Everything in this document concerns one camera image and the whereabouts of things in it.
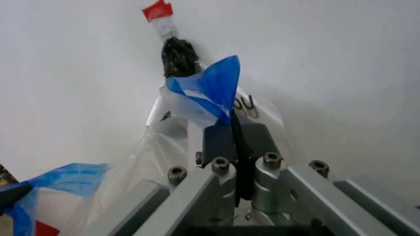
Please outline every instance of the clear plastic bag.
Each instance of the clear plastic bag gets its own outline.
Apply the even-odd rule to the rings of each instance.
[[[265,124],[285,162],[293,164],[294,159],[284,131],[283,120],[277,108],[260,94],[250,94],[241,88],[237,90],[236,99],[241,103],[243,99],[249,106],[249,95],[255,108],[237,109],[237,112],[245,112],[252,121]],[[187,127],[192,122],[187,118],[175,116],[164,120],[161,118],[155,119],[146,129],[141,142],[133,150],[133,155],[108,164],[102,183],[94,195],[83,198],[41,188],[37,219],[58,228],[60,235],[74,236],[97,219],[113,201],[127,194],[140,180],[151,179],[166,183],[166,174],[175,165],[184,166],[188,171],[192,170],[196,166],[195,152],[202,148],[202,137],[190,133],[191,130]]]
[[[106,164],[73,163],[22,183],[12,184],[0,189],[0,191],[7,191],[24,184],[30,184],[33,187],[28,194],[5,210],[6,214],[13,218],[13,234],[15,236],[32,236],[35,234],[40,188],[58,190],[88,199],[94,195],[106,169]]]
[[[239,58],[227,57],[201,73],[169,77],[160,89],[160,95],[178,116],[202,127],[212,125],[216,120],[230,123],[239,72]]]

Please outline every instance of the white wall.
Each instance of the white wall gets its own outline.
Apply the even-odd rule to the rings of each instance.
[[[162,81],[145,5],[0,0],[0,162],[18,178],[135,146]],[[420,1],[172,5],[205,63],[238,54],[262,83],[250,89],[267,88],[299,160],[368,173],[420,204]]]

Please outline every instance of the machine part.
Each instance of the machine part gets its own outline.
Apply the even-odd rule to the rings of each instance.
[[[223,156],[230,162],[234,162],[237,159],[237,155],[231,126],[217,121],[216,124],[206,127],[203,130],[202,150],[202,167],[205,167],[218,156]]]
[[[313,160],[309,163],[309,166],[322,175],[324,178],[328,177],[328,172],[330,171],[330,167],[323,161],[320,160]]]
[[[214,172],[213,166],[210,165],[207,165],[204,169]],[[217,176],[219,178],[221,207],[213,214],[211,224],[233,225],[235,214],[236,168],[234,165],[231,165],[231,167],[228,167],[227,172]]]
[[[193,169],[134,235],[185,235],[191,226],[212,225],[222,208],[219,182],[212,171]]]
[[[264,165],[271,169],[280,168],[281,156],[275,152],[267,152],[263,157]]]
[[[314,234],[309,226],[225,226],[192,227],[187,236],[325,236]]]
[[[168,170],[168,180],[173,185],[178,185],[187,176],[187,170],[182,166],[173,166]]]
[[[395,235],[308,166],[295,165],[280,171],[267,168],[262,158],[255,166],[252,204],[260,211],[286,213],[299,225],[320,221],[340,236]]]
[[[203,152],[198,151],[195,153],[195,164],[202,165],[203,164]]]
[[[211,170],[218,175],[224,175],[229,171],[229,160],[224,157],[216,157],[211,161]]]
[[[334,185],[396,234],[420,235],[420,211],[368,177],[348,178]]]
[[[80,236],[132,235],[168,196],[166,186],[142,180],[115,200]]]

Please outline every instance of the plastic packaging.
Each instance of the plastic packaging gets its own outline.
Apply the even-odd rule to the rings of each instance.
[[[7,215],[13,218],[13,234],[15,236],[32,236],[35,234],[39,188],[54,189],[88,198],[95,193],[100,185],[106,169],[106,164],[74,163],[25,182],[0,189],[0,191],[6,191],[25,183],[29,183],[33,187],[27,195],[5,211]]]
[[[209,66],[204,72],[189,77],[169,77],[165,86],[173,95],[161,88],[160,95],[172,110],[198,125],[214,124],[219,119],[230,123],[240,73],[237,56],[227,57]]]

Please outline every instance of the gray metal block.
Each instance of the gray metal block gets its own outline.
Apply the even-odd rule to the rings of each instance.
[[[364,176],[334,185],[398,235],[420,235],[420,210]]]
[[[142,180],[127,195],[115,200],[80,236],[132,235],[168,196],[166,186]]]

